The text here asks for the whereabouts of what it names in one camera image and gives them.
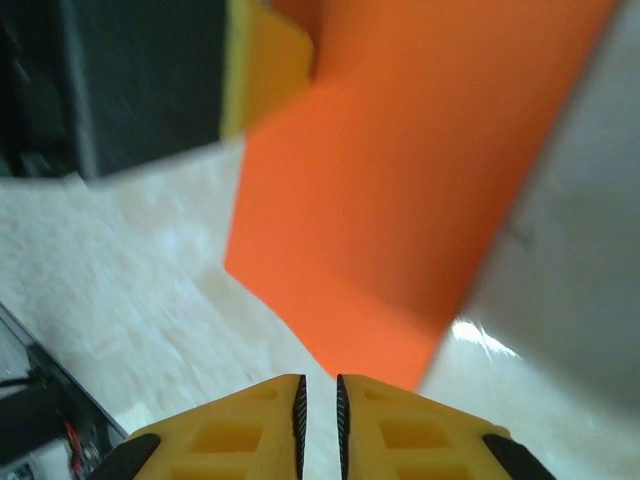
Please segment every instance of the floor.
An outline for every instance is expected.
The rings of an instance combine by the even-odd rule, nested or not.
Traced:
[[[640,478],[640,1],[496,238],[421,393],[560,479]],[[0,183],[0,299],[128,431],[304,372],[307,479],[339,478],[334,384],[222,269],[242,142],[89,186]]]

